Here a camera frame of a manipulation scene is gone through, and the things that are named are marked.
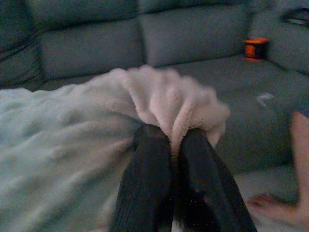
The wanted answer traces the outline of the dark flat object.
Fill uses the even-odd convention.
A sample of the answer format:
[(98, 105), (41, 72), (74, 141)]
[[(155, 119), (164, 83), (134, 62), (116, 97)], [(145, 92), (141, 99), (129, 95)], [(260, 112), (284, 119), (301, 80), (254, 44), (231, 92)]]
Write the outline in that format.
[(285, 12), (281, 19), (283, 22), (309, 27), (309, 8), (295, 8)]

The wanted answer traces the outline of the grey fabric sofa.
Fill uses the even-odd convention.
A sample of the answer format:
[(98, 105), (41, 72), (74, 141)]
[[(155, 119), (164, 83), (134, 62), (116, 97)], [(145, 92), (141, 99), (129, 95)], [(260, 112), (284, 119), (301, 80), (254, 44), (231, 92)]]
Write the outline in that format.
[[(0, 0), (0, 89), (53, 90), (148, 64), (198, 76), (211, 65), (268, 64), (309, 77), (309, 28), (283, 22), (309, 0)], [(269, 39), (267, 58), (244, 40)], [(248, 197), (296, 196), (287, 161), (237, 173)]]

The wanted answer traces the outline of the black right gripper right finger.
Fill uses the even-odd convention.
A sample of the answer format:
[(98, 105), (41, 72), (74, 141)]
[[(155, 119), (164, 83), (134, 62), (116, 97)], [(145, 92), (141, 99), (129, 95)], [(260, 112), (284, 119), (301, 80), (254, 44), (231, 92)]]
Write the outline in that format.
[(200, 129), (179, 154), (183, 224), (193, 232), (257, 232), (231, 172)]

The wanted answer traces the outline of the person's bare leg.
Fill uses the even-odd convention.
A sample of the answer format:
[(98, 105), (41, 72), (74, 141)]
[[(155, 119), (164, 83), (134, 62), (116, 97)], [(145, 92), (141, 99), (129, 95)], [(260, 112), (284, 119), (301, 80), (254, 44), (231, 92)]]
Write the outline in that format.
[(303, 113), (293, 113), (291, 134), (298, 184), (297, 203), (290, 205), (279, 201), (273, 194), (259, 194), (247, 201), (247, 207), (271, 220), (309, 232), (309, 118)]

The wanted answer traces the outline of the fluffy pale blanket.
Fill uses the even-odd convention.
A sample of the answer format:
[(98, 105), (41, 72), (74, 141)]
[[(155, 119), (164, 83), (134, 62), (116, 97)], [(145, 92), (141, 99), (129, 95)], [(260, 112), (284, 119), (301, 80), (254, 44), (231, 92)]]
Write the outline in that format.
[(268, 64), (115, 69), (53, 91), (0, 90), (0, 232), (108, 232), (134, 132), (172, 151), (191, 128), (235, 173), (287, 161), (288, 120), (309, 77)]

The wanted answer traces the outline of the orange and black box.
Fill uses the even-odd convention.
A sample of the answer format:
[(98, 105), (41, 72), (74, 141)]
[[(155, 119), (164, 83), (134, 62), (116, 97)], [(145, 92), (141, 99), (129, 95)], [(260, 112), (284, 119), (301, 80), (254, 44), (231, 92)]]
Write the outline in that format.
[(244, 57), (250, 61), (261, 61), (267, 58), (269, 39), (265, 37), (250, 38), (244, 40)]

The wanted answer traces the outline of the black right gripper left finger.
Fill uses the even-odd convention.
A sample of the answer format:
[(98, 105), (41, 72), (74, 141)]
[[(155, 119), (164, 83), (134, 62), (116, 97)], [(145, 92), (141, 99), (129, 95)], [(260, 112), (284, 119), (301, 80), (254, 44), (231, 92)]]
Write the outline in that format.
[(171, 224), (173, 173), (168, 137), (143, 125), (135, 133), (134, 154), (117, 194), (110, 232), (159, 232)]

